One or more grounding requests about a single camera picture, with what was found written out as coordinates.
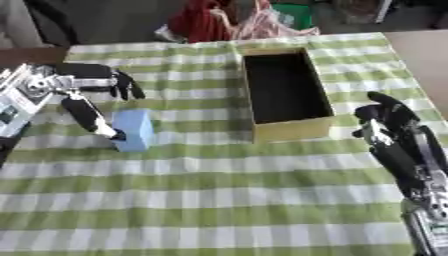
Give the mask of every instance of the tablecloth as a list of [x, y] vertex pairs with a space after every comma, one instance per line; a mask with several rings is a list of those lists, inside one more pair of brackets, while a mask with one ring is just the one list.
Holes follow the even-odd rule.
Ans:
[[[310, 55], [336, 114], [328, 137], [250, 142], [240, 52], [277, 47]], [[444, 145], [448, 130], [382, 34], [75, 46], [67, 60], [137, 80], [145, 100], [89, 98], [108, 119], [153, 110], [152, 146], [116, 152], [54, 98], [0, 172], [0, 255], [411, 254], [402, 196], [351, 137], [352, 113], [376, 90], [408, 104]]]

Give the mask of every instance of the table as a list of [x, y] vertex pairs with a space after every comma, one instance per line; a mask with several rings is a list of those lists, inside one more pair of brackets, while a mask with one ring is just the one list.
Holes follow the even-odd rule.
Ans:
[[[251, 144], [238, 53], [288, 47], [307, 47], [332, 132]], [[411, 255], [401, 193], [351, 135], [353, 111], [382, 90], [438, 126], [442, 142], [447, 130], [383, 35], [78, 46], [68, 60], [131, 74], [147, 99], [89, 99], [108, 118], [150, 108], [156, 136], [148, 151], [115, 152], [48, 104], [0, 172], [0, 252]]]

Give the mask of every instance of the green checkered tablecloth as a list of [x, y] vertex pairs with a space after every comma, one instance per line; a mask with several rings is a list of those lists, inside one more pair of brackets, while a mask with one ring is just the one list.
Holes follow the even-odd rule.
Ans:
[[[239, 51], [273, 47], [308, 50], [337, 114], [329, 137], [248, 141]], [[108, 118], [152, 109], [153, 145], [115, 152], [54, 99], [0, 172], [0, 255], [411, 254], [401, 195], [351, 113], [377, 90], [445, 145], [448, 129], [382, 34], [76, 46], [68, 61], [131, 74], [147, 99], [89, 97]]]

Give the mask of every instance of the robotic hand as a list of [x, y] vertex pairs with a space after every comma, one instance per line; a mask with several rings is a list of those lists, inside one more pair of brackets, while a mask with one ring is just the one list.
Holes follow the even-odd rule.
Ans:
[[432, 131], [402, 102], [369, 92], [378, 102], [355, 115], [371, 154], [395, 177], [405, 196], [402, 217], [416, 255], [448, 255], [448, 165]]
[[126, 140], [123, 131], [110, 127], [101, 112], [81, 92], [145, 95], [127, 74], [98, 64], [28, 65], [0, 73], [0, 146], [11, 148], [28, 122], [54, 95], [63, 95], [62, 106], [87, 131], [112, 140]]

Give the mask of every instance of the robot finger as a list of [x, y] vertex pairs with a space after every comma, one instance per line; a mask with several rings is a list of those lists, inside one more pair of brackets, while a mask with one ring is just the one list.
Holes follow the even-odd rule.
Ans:
[[111, 87], [109, 88], [109, 92], [110, 92], [110, 95], [111, 95], [112, 97], [114, 97], [114, 98], [117, 97], [117, 87], [115, 87], [115, 86], [111, 86]]
[[134, 98], [136, 99], [144, 99], [145, 98], [145, 93], [143, 92], [142, 88], [140, 88], [137, 83], [134, 81], [134, 79], [132, 79], [131, 81], [131, 93], [132, 96], [134, 96]]
[[119, 74], [120, 80], [123, 82], [118, 86], [119, 90], [129, 90], [132, 93], [132, 96], [136, 99], [144, 99], [145, 93], [143, 90], [137, 85], [137, 83], [134, 81], [134, 79], [129, 76], [126, 73], [121, 72], [120, 70], [117, 70], [117, 73]]
[[367, 97], [372, 100], [380, 103], [385, 109], [388, 109], [390, 114], [399, 113], [400, 119], [404, 120], [416, 120], [420, 121], [420, 118], [408, 108], [403, 102], [383, 93], [379, 92], [368, 92]]
[[352, 132], [352, 136], [355, 138], [363, 138], [364, 137], [361, 129]]
[[361, 124], [371, 119], [380, 120], [382, 107], [379, 104], [359, 107], [355, 110], [355, 116], [359, 118]]

